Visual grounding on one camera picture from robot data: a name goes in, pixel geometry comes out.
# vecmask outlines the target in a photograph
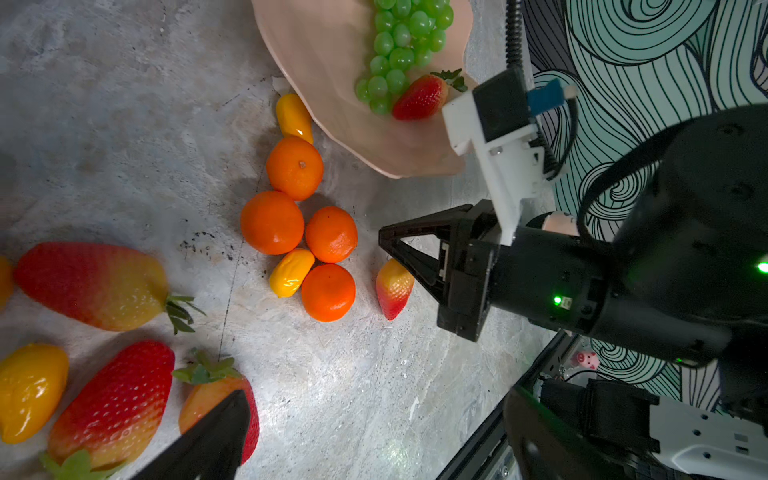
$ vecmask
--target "red strawberry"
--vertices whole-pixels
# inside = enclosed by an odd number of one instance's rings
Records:
[[[436,114],[448,100],[449,86],[458,91],[467,91],[464,77],[457,71],[432,72],[414,81],[392,108],[397,120],[422,120]]]
[[[53,425],[44,465],[56,475],[58,465],[66,469],[73,462],[65,460],[81,450],[94,470],[134,461],[160,426],[173,369],[174,353],[160,342],[145,340],[118,353]]]
[[[414,280],[413,275],[395,259],[385,263],[379,270],[376,276],[376,295],[387,320],[394,319],[406,307]]]
[[[96,243],[40,243],[19,260],[14,280],[33,300],[100,329],[126,332],[167,312],[174,333],[194,332],[192,317],[171,296],[163,266],[127,247]]]
[[[179,430],[183,435],[229,394],[235,390],[243,390],[250,407],[250,424],[243,446],[243,458],[240,461],[242,465],[253,455],[253,450],[259,442],[259,413],[256,410],[256,400],[253,397],[250,382],[232,368],[234,358],[212,363],[205,352],[193,349],[192,353],[197,363],[175,370],[173,373],[174,377],[182,382],[195,386],[187,397],[187,401],[184,402],[184,406],[181,407]]]

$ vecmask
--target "tangerine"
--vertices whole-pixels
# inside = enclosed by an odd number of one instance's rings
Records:
[[[293,200],[282,192],[261,192],[240,213],[245,241],[265,255],[282,255],[299,245],[304,217]]]
[[[338,263],[357,247],[355,221],[338,207],[321,208],[306,225],[306,244],[321,262]]]
[[[301,286],[306,312],[319,322],[335,322],[355,303],[355,279],[343,266],[332,263],[312,270]]]
[[[272,150],[266,161],[266,175],[272,188],[296,201],[315,193],[323,180],[323,159],[309,142],[298,137],[285,137]]]

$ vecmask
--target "blue connector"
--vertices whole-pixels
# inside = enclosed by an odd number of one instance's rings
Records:
[[[532,117],[557,108],[563,103],[565,103],[565,95],[559,80],[553,80],[544,87],[528,92],[528,107],[531,109]]]

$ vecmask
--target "concrete surface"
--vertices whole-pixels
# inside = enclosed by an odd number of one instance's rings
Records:
[[[502,12],[500,0],[475,3],[468,63],[478,80],[503,68]],[[373,282],[386,260],[377,230],[474,203],[485,185],[472,161],[458,177],[389,180],[319,131],[326,176],[301,208],[354,216],[359,247],[342,265],[357,301],[322,324],[298,296],[278,300],[267,277],[279,258],[244,245],[238,227],[242,206],[270,188],[275,75],[249,0],[0,2],[0,252],[16,261],[43,240],[127,245],[160,259],[174,289],[208,313],[195,335],[173,336],[165,318],[116,334],[17,292],[0,316],[0,356],[32,341],[63,346],[60,412],[138,339],[165,341],[179,366],[203,346],[236,356],[254,387],[261,437],[238,478],[434,478],[550,334],[494,311],[479,343],[459,339],[435,326],[436,303],[418,285],[387,322]],[[150,447],[115,478],[178,437],[186,392],[174,383]],[[52,423],[0,445],[0,478],[46,478],[36,455]]]

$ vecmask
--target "pink bowl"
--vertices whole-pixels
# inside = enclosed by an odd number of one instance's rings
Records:
[[[372,113],[357,100],[355,83],[373,57],[372,0],[252,0],[266,46],[280,70],[333,140],[392,178],[456,174],[464,161],[451,149],[441,115],[399,122]],[[427,68],[412,68],[411,81],[430,71],[463,68],[472,30],[469,0],[453,0],[447,45]],[[475,82],[466,78],[471,88]]]

